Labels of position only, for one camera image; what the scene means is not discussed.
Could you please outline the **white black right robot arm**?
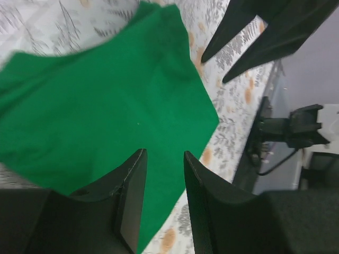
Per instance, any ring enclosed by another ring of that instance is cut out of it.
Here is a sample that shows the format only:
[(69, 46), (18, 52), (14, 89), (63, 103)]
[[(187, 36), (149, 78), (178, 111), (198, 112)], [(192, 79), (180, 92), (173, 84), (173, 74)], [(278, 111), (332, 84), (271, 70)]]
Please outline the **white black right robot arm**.
[[(211, 59), (259, 16), (266, 28), (225, 74), (225, 84), (249, 69), (294, 54), (337, 8), (338, 1), (230, 1), (201, 62)], [(318, 132), (322, 108), (315, 104), (293, 111), (287, 119), (263, 119), (255, 137), (285, 142), (291, 148), (328, 144)]]

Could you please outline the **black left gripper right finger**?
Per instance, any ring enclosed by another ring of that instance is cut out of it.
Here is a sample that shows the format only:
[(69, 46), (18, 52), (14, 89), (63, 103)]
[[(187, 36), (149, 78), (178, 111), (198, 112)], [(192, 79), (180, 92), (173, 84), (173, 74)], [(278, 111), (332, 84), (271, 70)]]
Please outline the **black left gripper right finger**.
[(338, 189), (254, 195), (184, 153), (196, 253), (338, 253)]

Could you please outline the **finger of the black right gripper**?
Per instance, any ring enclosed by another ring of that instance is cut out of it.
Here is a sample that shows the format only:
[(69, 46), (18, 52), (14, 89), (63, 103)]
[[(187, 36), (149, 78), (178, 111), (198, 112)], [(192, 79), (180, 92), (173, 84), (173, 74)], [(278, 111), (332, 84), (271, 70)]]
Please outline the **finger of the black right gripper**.
[(256, 17), (254, 3), (255, 1), (248, 0), (231, 0), (229, 2), (219, 26), (202, 54), (202, 63), (217, 54)]
[(338, 1), (287, 1), (225, 74), (227, 83), (254, 67), (294, 54), (338, 8)]

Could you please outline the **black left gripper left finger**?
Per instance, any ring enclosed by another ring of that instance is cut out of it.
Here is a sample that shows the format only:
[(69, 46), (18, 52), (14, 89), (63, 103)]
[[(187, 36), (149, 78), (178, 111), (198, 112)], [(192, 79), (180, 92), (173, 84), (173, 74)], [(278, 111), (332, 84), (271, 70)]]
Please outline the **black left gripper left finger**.
[(136, 253), (147, 151), (69, 196), (1, 190), (1, 253)]

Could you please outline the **green t shirt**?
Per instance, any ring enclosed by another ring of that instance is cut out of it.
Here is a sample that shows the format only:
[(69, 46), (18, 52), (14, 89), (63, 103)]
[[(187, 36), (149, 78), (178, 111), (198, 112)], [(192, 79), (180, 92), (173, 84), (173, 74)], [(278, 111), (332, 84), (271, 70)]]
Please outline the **green t shirt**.
[(179, 8), (141, 2), (107, 42), (62, 57), (16, 53), (1, 71), (1, 162), (62, 194), (148, 153), (138, 253), (185, 189), (217, 112), (190, 57)]

